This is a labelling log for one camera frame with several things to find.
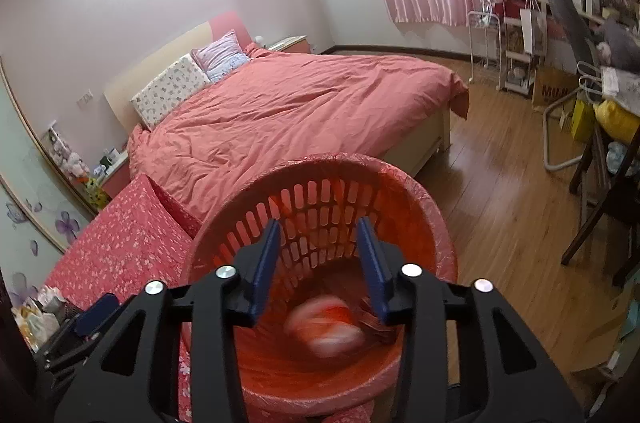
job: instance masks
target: laundry basket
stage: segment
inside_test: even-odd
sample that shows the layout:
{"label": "laundry basket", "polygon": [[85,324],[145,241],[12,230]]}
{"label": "laundry basket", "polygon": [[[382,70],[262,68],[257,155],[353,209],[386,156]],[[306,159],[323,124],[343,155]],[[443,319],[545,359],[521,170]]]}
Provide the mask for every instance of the laundry basket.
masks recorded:
{"label": "laundry basket", "polygon": [[[396,382],[402,334],[346,363],[319,363],[297,355],[282,328],[289,311],[315,295],[337,294],[347,304],[366,296],[355,244],[355,221],[363,215],[409,262],[456,280],[454,248],[433,199],[402,170],[367,156],[322,154],[287,162],[247,184],[206,220],[184,264],[183,283],[231,263],[240,247],[259,239],[268,219],[282,226],[265,312],[254,329],[235,332],[249,405],[324,415],[360,405]],[[190,324],[183,337],[189,346]]]}

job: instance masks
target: pink duvet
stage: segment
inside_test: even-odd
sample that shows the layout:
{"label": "pink duvet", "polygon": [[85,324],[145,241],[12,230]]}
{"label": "pink duvet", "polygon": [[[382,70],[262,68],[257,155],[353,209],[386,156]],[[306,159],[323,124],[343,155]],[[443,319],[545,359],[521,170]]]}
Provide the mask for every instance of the pink duvet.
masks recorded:
{"label": "pink duvet", "polygon": [[129,139],[140,172],[204,220],[248,180],[323,152],[384,154],[468,90],[451,70],[409,56],[315,56],[256,49],[252,60]]}

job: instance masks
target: wall outlet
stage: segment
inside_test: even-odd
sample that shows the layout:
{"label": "wall outlet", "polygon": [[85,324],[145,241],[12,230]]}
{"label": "wall outlet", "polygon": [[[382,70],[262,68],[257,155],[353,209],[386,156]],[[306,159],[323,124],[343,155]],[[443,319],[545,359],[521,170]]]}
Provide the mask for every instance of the wall outlet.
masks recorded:
{"label": "wall outlet", "polygon": [[78,101],[76,101],[76,103],[78,104],[78,107],[82,108],[84,107],[87,103],[89,103],[90,101],[92,101],[92,99],[94,99],[94,93],[91,92],[91,89],[89,89],[86,93],[84,93],[80,99]]}

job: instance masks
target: silver screw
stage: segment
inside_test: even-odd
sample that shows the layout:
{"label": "silver screw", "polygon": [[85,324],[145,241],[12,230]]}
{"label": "silver screw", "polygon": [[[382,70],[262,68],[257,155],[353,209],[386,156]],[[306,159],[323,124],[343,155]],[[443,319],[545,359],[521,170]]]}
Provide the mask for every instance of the silver screw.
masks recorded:
{"label": "silver screw", "polygon": [[402,266],[402,274],[408,277],[419,277],[422,275],[422,268],[417,264],[405,264]]}
{"label": "silver screw", "polygon": [[157,295],[164,289],[164,284],[159,280],[152,280],[145,286],[145,292],[148,295]]}
{"label": "silver screw", "polygon": [[474,282],[474,287],[482,293],[488,293],[494,289],[494,285],[491,284],[486,278],[479,278]]}
{"label": "silver screw", "polygon": [[229,278],[236,274],[236,268],[233,266],[220,266],[216,269],[216,276],[219,278]]}

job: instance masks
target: bed frame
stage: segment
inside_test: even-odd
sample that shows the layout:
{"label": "bed frame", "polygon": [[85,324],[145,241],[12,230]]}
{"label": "bed frame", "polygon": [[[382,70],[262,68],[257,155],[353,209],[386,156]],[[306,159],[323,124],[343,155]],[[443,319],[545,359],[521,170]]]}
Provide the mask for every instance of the bed frame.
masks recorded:
{"label": "bed frame", "polygon": [[[108,83],[104,96],[126,132],[130,134],[140,123],[138,114],[129,103],[133,95],[180,56],[210,44],[231,29],[236,32],[242,48],[251,43],[251,37],[238,15],[234,12],[224,13],[172,40]],[[378,157],[415,177],[433,154],[445,151],[449,145],[449,108],[444,107]]]}

